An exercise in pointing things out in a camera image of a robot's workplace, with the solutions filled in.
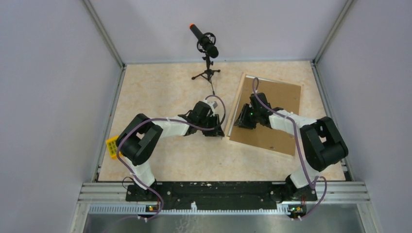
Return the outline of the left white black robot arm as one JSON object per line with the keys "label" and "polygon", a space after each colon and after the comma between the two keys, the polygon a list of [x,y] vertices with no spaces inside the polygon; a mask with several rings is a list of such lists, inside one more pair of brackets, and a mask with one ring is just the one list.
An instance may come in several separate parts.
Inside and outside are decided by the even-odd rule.
{"label": "left white black robot arm", "polygon": [[166,118],[149,118],[136,115],[116,140],[117,155],[123,156],[126,165],[138,186],[137,194],[143,200],[154,198],[156,181],[149,163],[160,139],[174,136],[189,136],[198,131],[206,137],[223,137],[221,118],[215,112],[217,103],[199,101],[185,114]]}

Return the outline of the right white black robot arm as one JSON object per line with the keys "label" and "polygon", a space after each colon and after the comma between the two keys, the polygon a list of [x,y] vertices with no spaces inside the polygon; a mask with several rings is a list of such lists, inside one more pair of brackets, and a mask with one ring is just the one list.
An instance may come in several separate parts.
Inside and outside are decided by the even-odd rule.
{"label": "right white black robot arm", "polygon": [[349,154],[333,119],[327,116],[313,119],[280,107],[271,108],[264,93],[250,96],[250,103],[243,105],[234,126],[251,130],[257,124],[295,138],[301,166],[285,179],[284,185],[284,192],[291,200],[298,200],[306,190],[314,189],[320,172]]}

